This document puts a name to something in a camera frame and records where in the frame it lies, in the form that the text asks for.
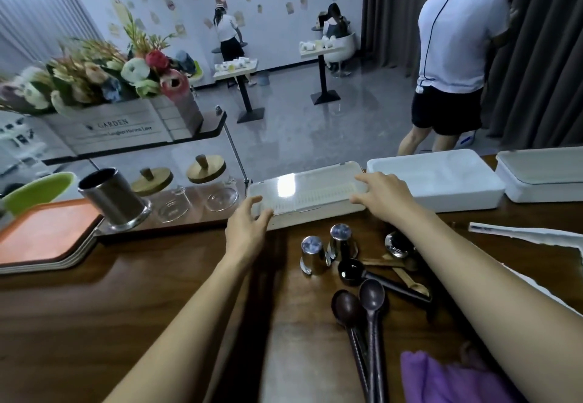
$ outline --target countertop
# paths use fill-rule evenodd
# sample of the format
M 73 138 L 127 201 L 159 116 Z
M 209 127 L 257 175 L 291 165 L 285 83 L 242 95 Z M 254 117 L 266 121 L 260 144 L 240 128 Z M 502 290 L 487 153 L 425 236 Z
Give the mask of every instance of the countertop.
M 449 213 L 446 222 L 556 228 L 583 233 L 583 205 L 513 204 Z M 330 310 L 341 284 L 336 267 L 306 277 L 300 242 L 347 223 L 359 257 L 380 258 L 387 226 L 368 212 L 268 233 L 246 279 L 215 369 L 212 401 L 363 401 L 346 332 Z M 583 312 L 581 256 L 575 249 L 458 231 L 508 267 Z M 78 267 L 0 278 L 0 388 L 6 401 L 100 402 L 208 278 L 224 252 L 224 231 L 99 245 Z M 372 269 L 398 281 L 388 269 Z M 404 402 L 399 356 L 424 350 L 459 360 L 471 326 L 430 273 L 413 278 L 433 288 L 437 312 L 389 294 L 384 344 L 391 402 Z

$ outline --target white chair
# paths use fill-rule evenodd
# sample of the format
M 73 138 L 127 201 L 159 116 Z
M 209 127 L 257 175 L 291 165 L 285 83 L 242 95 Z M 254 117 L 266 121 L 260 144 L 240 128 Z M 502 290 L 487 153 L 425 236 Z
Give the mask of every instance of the white chair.
M 326 53 L 324 55 L 324 60 L 328 63 L 338 63 L 338 78 L 342 78 L 344 76 L 350 76 L 350 73 L 342 73 L 342 63 L 344 61 L 349 60 L 354 56 L 356 53 L 356 36 L 355 34 L 351 33 L 344 38 L 336 38 L 332 40 L 332 45 L 334 47 L 344 47 L 344 50 L 334 53 Z

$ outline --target pink flower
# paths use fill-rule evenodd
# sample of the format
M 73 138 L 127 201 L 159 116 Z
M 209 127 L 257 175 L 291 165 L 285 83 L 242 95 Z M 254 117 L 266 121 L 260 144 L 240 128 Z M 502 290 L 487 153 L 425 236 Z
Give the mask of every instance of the pink flower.
M 160 78 L 160 87 L 162 94 L 167 96 L 171 101 L 182 98 L 190 94 L 190 84 L 186 75 L 171 68 Z
M 159 50 L 152 50 L 146 55 L 146 64 L 150 68 L 156 68 L 159 71 L 164 71 L 170 67 L 170 60 Z

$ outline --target person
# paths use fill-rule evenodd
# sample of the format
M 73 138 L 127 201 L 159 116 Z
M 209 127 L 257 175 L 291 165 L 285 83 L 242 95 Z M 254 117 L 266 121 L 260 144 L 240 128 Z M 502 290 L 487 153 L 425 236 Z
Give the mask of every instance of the person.
M 448 290 L 514 385 L 532 402 L 583 401 L 583 318 L 530 286 L 414 200 L 407 184 L 359 174 L 350 201 L 401 230 Z M 257 220 L 247 198 L 229 219 L 226 251 L 106 403 L 202 402 L 229 315 L 264 243 L 272 210 Z
M 328 6 L 328 19 L 324 21 L 324 30 L 322 31 L 324 36 L 331 38 L 333 36 L 337 38 L 344 38 L 350 33 L 348 32 L 348 21 L 342 16 L 340 12 L 340 7 L 335 2 Z M 338 63 L 326 63 L 328 69 L 331 72 L 337 72 L 340 68 Z
M 243 43 L 243 34 L 235 18 L 227 15 L 227 9 L 222 4 L 217 4 L 213 22 L 217 36 L 219 37 L 220 52 L 223 55 L 223 61 L 233 61 L 241 56 L 245 56 L 245 52 L 241 46 Z M 256 84 L 256 82 L 251 80 L 251 75 L 246 73 L 245 76 L 249 85 L 253 86 Z
M 508 0 L 427 0 L 419 15 L 421 63 L 412 103 L 413 128 L 398 156 L 412 155 L 435 131 L 433 151 L 454 149 L 482 127 L 487 53 L 509 38 Z

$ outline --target green bowl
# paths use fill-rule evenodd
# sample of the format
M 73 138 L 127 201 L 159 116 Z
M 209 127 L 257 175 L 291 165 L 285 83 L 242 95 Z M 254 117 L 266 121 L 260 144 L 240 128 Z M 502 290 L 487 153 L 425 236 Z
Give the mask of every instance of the green bowl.
M 37 179 L 4 197 L 4 208 L 17 217 L 39 204 L 53 202 L 67 190 L 70 191 L 74 188 L 72 185 L 75 179 L 75 173 L 68 172 Z

